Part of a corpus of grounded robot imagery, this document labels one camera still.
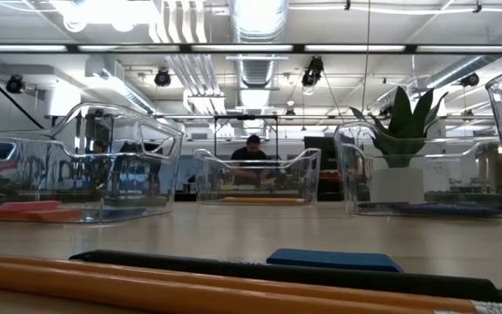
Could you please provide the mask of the blue crayon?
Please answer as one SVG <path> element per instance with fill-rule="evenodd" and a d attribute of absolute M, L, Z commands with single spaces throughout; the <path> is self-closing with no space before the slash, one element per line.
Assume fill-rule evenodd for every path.
<path fill-rule="evenodd" d="M 500 206 L 481 204 L 426 203 L 394 206 L 403 214 L 487 217 L 502 214 Z"/>

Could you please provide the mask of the small clear plastic bin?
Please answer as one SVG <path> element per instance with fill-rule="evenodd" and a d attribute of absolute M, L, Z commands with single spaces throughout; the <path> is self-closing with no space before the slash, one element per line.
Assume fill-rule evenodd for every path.
<path fill-rule="evenodd" d="M 308 148 L 290 160 L 221 160 L 193 151 L 200 205 L 298 205 L 317 203 L 322 152 Z"/>

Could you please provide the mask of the black ceiling beam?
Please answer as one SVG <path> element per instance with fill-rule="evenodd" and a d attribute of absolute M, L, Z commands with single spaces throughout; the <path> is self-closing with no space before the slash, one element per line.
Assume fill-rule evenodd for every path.
<path fill-rule="evenodd" d="M 499 55 L 502 44 L 6 44 L 1 54 Z"/>

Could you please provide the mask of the silver ventilation duct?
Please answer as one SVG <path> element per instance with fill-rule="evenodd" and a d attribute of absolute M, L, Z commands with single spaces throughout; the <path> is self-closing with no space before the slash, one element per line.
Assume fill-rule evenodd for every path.
<path fill-rule="evenodd" d="M 237 44 L 274 44 L 283 38 L 288 0 L 228 0 L 233 41 Z M 238 64 L 242 84 L 251 88 L 269 85 L 273 61 L 243 60 Z"/>

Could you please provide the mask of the blue eraser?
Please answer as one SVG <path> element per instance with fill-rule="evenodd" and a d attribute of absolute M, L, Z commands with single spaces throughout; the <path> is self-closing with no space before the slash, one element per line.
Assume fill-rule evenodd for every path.
<path fill-rule="evenodd" d="M 389 256 L 378 253 L 348 253 L 310 249 L 278 249 L 268 264 L 342 270 L 369 270 L 401 273 L 404 270 Z"/>
<path fill-rule="evenodd" d="M 105 208 L 101 218 L 103 221 L 128 220 L 146 214 L 146 208 Z"/>

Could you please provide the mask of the snake plant in white pot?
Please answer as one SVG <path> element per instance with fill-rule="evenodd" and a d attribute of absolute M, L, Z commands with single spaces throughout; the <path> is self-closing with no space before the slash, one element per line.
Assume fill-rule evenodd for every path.
<path fill-rule="evenodd" d="M 335 133 L 343 198 L 349 206 L 424 202 L 424 171 L 411 163 L 421 156 L 438 121 L 440 104 L 433 100 L 430 89 L 412 105 L 398 87 L 387 124 L 371 113 L 351 110 L 356 120 Z"/>

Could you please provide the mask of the distant black frame rig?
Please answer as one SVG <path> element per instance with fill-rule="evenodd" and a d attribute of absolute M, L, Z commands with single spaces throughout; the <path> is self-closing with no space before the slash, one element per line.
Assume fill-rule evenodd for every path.
<path fill-rule="evenodd" d="M 226 122 L 229 122 L 231 119 L 236 119 L 239 121 L 247 121 L 247 120 L 265 120 L 271 119 L 275 122 L 275 158 L 277 160 L 280 159 L 280 151 L 279 151 L 279 125 L 280 120 L 282 119 L 281 115 L 255 115 L 255 114 L 223 114 L 223 115 L 214 115 L 214 156 L 217 156 L 217 133 L 218 133 L 218 120 L 224 119 Z"/>

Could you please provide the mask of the black pen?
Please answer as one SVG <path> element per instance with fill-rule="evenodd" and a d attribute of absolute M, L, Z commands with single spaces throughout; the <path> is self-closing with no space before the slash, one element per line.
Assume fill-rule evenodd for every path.
<path fill-rule="evenodd" d="M 169 256 L 95 249 L 70 256 L 72 261 L 176 270 L 207 275 L 241 277 L 330 287 L 382 290 L 434 297 L 465 298 L 502 304 L 502 290 L 492 281 L 462 276 L 438 276 L 369 270 L 236 262 L 188 256 Z"/>

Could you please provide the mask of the person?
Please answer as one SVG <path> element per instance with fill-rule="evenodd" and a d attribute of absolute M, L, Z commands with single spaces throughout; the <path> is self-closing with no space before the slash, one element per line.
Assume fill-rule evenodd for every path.
<path fill-rule="evenodd" d="M 261 139 L 257 135 L 250 135 L 247 138 L 246 146 L 233 151 L 230 160 L 237 160 L 239 168 L 233 168 L 235 185 L 260 186 L 266 179 L 267 172 L 263 167 L 267 155 L 261 150 Z"/>

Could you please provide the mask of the pink eraser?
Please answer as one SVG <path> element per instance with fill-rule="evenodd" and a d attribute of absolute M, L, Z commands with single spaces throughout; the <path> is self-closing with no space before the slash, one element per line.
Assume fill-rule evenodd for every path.
<path fill-rule="evenodd" d="M 78 222 L 84 217 L 79 209 L 1 211 L 0 220 L 22 222 Z"/>
<path fill-rule="evenodd" d="M 0 205 L 0 215 L 59 208 L 61 201 L 8 201 Z"/>

